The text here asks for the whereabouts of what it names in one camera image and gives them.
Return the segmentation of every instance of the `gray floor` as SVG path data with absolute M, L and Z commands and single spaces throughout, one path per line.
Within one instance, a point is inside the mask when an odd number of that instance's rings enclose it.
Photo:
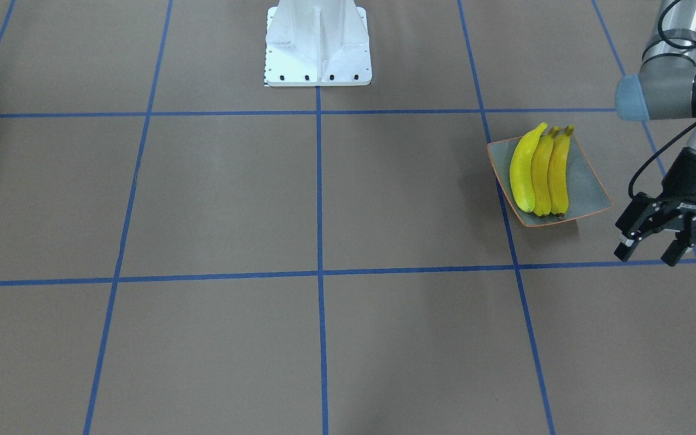
M 262 86 L 274 4 L 0 0 L 0 434 L 696 433 L 696 253 L 612 254 L 690 122 L 614 113 L 659 2 L 359 2 L 323 90 Z M 506 212 L 540 121 L 612 209 Z

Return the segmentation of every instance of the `plate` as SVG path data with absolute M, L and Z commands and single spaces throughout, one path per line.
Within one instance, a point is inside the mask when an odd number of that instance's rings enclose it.
M 517 216 L 522 225 L 526 227 L 543 227 L 561 224 L 600 213 L 613 206 L 608 193 L 605 192 L 600 179 L 598 179 L 595 171 L 592 170 L 589 160 L 585 157 L 582 147 L 579 146 L 576 136 L 572 135 L 568 165 L 566 167 L 566 184 L 569 188 L 569 211 L 566 212 L 564 217 L 560 218 L 554 215 L 538 217 L 533 213 L 526 213 L 520 210 L 514 202 L 509 181 L 509 165 L 512 161 L 514 149 L 519 141 L 520 138 L 511 138 L 510 140 L 489 143 L 488 157 L 491 158 L 495 177 L 498 178 L 503 195 L 506 197 L 506 202 L 510 204 L 514 215 Z

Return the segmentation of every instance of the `gray plate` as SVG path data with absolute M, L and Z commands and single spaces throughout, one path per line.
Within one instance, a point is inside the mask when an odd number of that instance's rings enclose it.
M 608 210 L 613 203 L 608 198 L 608 193 L 592 170 L 592 166 L 585 157 L 575 136 L 571 137 L 571 149 L 569 151 L 568 166 L 566 168 L 567 184 L 569 188 L 569 211 L 563 218 L 555 216 L 538 217 L 532 213 L 526 213 L 517 207 L 512 196 L 509 182 L 509 164 L 512 161 L 514 148 L 520 138 L 495 141 L 488 144 L 488 156 L 491 157 L 491 165 L 495 176 L 498 177 L 501 190 L 510 204 L 514 214 L 526 227 L 541 227 L 545 225 L 560 224 L 572 221 Z

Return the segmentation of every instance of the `banana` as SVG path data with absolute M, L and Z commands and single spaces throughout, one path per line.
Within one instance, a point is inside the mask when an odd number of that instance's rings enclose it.
M 530 181 L 533 184 L 533 193 L 536 196 L 536 204 L 533 206 L 533 214 L 544 217 L 552 208 L 549 198 L 549 186 L 547 185 L 547 171 L 549 171 L 549 158 L 552 154 L 552 144 L 560 127 L 552 127 L 546 135 L 539 139 L 536 151 L 530 165 Z
M 566 185 L 566 165 L 569 160 L 571 148 L 571 134 L 574 126 L 568 126 L 565 131 L 555 138 L 552 146 L 552 156 L 549 159 L 549 196 L 552 206 L 550 211 L 558 218 L 562 218 L 569 210 L 569 190 Z
M 512 187 L 514 202 L 520 210 L 530 213 L 536 204 L 536 196 L 533 195 L 533 183 L 530 181 L 530 164 L 533 160 L 533 152 L 539 143 L 541 133 L 547 129 L 547 123 L 542 122 L 530 132 L 520 138 L 517 147 L 512 154 L 509 164 L 509 182 Z

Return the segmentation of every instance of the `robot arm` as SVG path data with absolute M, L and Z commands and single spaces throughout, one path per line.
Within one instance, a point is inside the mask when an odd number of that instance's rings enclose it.
M 696 0 L 663 0 L 655 29 L 640 72 L 617 86 L 617 113 L 636 121 L 696 118 Z M 661 231 L 675 232 L 662 256 L 666 264 L 676 265 L 696 246 L 696 122 L 692 128 L 687 146 L 662 181 L 662 193 L 652 198 L 631 192 L 633 200 L 616 222 L 622 243 L 615 255 L 622 261 L 641 240 Z

